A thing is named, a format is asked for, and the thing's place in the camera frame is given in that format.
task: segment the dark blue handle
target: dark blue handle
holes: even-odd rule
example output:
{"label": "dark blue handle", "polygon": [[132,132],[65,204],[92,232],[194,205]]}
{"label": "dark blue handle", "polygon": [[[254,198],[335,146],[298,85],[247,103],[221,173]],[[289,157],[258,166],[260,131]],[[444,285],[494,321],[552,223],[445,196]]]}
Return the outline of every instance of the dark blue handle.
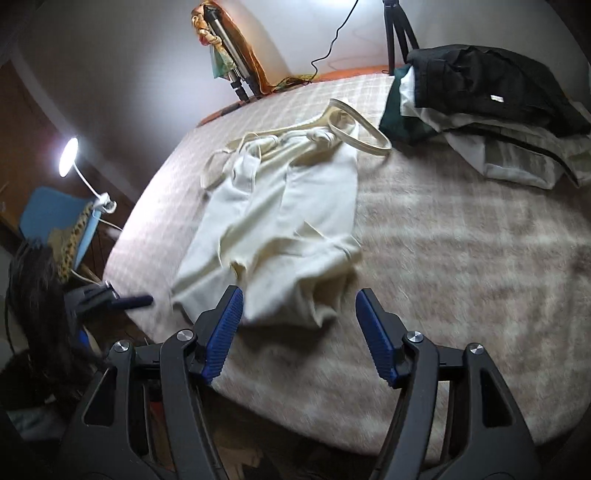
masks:
{"label": "dark blue handle", "polygon": [[141,295],[139,297],[123,297],[112,300],[109,304],[111,310],[132,310],[141,307],[149,307],[154,302],[152,295]]}

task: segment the lamp head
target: lamp head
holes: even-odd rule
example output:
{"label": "lamp head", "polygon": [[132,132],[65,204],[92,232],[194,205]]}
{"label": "lamp head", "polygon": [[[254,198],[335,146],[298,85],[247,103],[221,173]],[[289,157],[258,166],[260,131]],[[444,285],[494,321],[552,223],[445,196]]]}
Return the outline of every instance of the lamp head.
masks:
{"label": "lamp head", "polygon": [[76,156],[78,155],[78,139],[73,137],[66,144],[63,153],[60,157],[60,175],[65,177],[72,168]]}

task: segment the pile of clothes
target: pile of clothes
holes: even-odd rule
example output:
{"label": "pile of clothes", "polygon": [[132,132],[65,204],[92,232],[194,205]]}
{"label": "pile of clothes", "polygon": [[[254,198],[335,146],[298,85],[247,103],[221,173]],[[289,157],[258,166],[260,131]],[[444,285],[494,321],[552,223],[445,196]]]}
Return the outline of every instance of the pile of clothes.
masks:
{"label": "pile of clothes", "polygon": [[550,69],[501,48],[448,45],[408,54],[379,129],[415,145],[443,137],[492,179],[552,189],[591,181],[591,115]]}

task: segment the beige plaid blanket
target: beige plaid blanket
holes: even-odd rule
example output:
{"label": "beige plaid blanket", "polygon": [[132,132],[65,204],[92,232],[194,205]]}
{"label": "beige plaid blanket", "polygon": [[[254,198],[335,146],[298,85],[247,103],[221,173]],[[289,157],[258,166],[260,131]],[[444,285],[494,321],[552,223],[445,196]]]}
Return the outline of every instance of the beige plaid blanket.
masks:
{"label": "beige plaid blanket", "polygon": [[[316,116],[331,97],[376,125],[391,82],[376,74],[302,87],[187,134],[106,266],[121,294],[154,296],[153,308],[129,312],[137,325],[157,342],[186,326],[171,311],[170,284],[207,205],[199,175],[214,149]],[[397,393],[379,379],[355,319],[355,294],[370,287],[435,343],[483,343],[537,442],[572,427],[591,399],[591,190],[485,180],[440,144],[358,158],[353,234],[363,258],[340,319],[319,331],[239,329],[215,390],[303,435],[377,454]],[[439,391],[431,456],[443,436],[446,384]]]}

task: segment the white lamp arm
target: white lamp arm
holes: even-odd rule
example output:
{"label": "white lamp arm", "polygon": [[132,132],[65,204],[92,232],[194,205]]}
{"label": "white lamp arm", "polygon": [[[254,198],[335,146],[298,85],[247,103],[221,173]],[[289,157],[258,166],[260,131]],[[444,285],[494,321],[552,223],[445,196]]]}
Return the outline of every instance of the white lamp arm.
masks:
{"label": "white lamp arm", "polygon": [[88,183],[88,181],[86,181],[86,179],[84,178],[84,175],[80,172],[80,170],[78,170],[78,167],[76,167],[76,163],[72,164],[72,166],[74,167],[74,170],[76,170],[76,173],[80,176],[80,178],[82,179],[82,181],[84,183],[86,183],[86,186],[90,189],[90,191],[92,193],[94,193],[95,194],[95,197],[100,200],[100,195],[96,192],[96,190],[94,188],[92,188],[90,186],[90,183]]}

